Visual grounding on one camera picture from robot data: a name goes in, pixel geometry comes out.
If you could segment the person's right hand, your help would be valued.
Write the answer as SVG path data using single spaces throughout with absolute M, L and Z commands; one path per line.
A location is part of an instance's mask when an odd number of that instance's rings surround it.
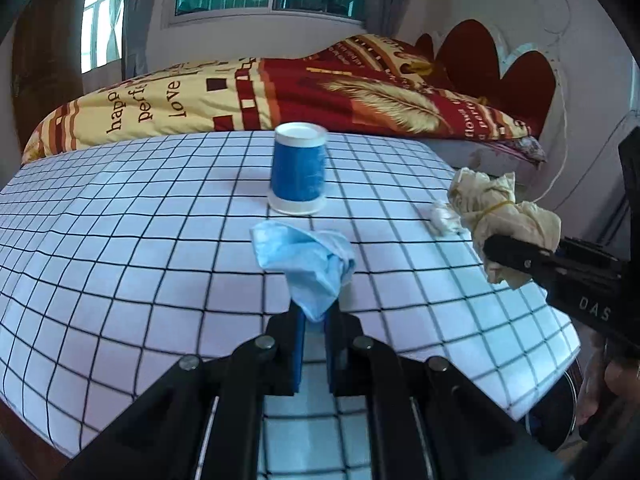
M 604 388 L 623 399 L 631 411 L 639 407 L 639 363 L 628 364 L 616 360 L 605 363 L 605 338 L 591 332 L 590 342 L 593 352 L 577 400 L 578 427 L 584 426 L 597 413 Z

